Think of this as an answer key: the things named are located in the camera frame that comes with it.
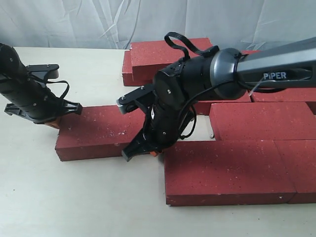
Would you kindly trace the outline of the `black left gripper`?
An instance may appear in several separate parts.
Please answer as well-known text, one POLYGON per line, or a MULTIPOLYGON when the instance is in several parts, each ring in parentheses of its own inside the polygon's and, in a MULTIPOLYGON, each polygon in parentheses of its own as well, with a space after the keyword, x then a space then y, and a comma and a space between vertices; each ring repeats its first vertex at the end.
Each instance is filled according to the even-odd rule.
POLYGON ((69 87, 61 97, 57 97, 35 76, 23 80, 0 77, 0 93, 10 101, 4 112, 30 120, 35 124, 45 124, 55 129, 60 128, 61 117, 68 114, 82 113, 80 103, 64 99, 69 87))

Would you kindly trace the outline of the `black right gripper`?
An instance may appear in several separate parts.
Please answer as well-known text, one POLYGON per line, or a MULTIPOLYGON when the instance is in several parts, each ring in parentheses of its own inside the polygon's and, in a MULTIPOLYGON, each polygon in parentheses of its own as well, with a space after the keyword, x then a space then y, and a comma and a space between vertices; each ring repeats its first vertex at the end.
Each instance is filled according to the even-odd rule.
POLYGON ((164 149, 174 145, 183 130, 181 122, 189 123, 194 118, 190 112, 189 117, 180 117, 180 112, 188 101, 181 88, 177 76, 169 76, 159 71, 154 76, 153 93, 154 103, 145 114, 143 127, 122 150, 126 161, 143 154, 157 157, 164 149))

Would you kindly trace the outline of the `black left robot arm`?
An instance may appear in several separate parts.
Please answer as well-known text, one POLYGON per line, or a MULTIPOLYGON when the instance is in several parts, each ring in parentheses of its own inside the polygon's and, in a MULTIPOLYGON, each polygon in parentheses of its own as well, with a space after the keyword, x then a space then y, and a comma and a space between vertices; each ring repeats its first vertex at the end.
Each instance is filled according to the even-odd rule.
POLYGON ((80 103, 65 99, 70 87, 56 96, 48 84, 59 83, 59 65, 24 65, 17 51, 0 45, 0 93, 9 103, 4 111, 34 124, 59 127, 59 121, 68 114, 81 115, 80 103))

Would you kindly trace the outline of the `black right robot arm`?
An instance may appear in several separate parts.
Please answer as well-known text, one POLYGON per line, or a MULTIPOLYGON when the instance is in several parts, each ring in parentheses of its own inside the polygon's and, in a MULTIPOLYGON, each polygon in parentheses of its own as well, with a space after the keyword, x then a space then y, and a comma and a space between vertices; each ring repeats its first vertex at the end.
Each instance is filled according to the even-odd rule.
POLYGON ((153 81, 117 100, 122 114, 140 109, 143 126, 123 148, 125 160, 143 154, 158 155, 185 139, 183 131, 196 123, 199 101, 236 100, 247 91, 276 93, 316 85, 316 39, 292 42, 253 54, 235 48, 198 49, 185 36, 164 37, 183 57, 158 70, 153 81))

